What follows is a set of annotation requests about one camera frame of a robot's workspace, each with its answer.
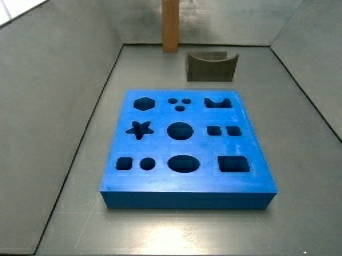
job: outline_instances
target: small circular hole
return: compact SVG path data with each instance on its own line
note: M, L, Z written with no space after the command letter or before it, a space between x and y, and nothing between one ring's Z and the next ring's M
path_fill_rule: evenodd
M191 99L183 99L182 102L183 102L185 104L190 104L190 103L191 103Z
M175 98L170 98L170 99L169 99L169 103L177 104L177 103L178 103L178 100L177 100Z
M141 161L141 167L146 171L153 170L155 168L155 160L151 157L145 158Z
M182 112L182 111L186 110L186 108L185 108L183 106L177 106L177 107L175 107L175 110L179 111L179 112Z

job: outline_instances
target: blue foam block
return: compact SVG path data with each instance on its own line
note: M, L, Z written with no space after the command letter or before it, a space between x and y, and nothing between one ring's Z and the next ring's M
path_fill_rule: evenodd
M277 194L234 91L127 91L101 192L109 208L265 209Z

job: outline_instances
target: gray wall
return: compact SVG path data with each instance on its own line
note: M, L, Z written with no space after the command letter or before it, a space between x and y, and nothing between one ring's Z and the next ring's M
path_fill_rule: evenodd
M306 0L272 48L342 139L342 1Z
M97 0L0 30L0 253L34 253L122 43Z
M162 43L161 0L101 0L125 43ZM302 0L181 0L181 43L266 45Z

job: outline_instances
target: metal floor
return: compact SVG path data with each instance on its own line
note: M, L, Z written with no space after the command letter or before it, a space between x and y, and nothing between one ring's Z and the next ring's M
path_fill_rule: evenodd
M189 83L187 51L240 53L233 83ZM266 211L107 210L98 192L127 89L241 93L278 183ZM340 255L342 145L269 48L125 46L38 254Z

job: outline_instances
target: star-shaped hole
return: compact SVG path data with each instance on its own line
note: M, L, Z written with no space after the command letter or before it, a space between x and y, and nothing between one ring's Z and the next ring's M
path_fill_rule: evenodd
M133 128L126 131L129 134L135 134L138 140L143 138L146 134L153 134L154 131L149 128L151 122L139 123L137 121L133 122Z

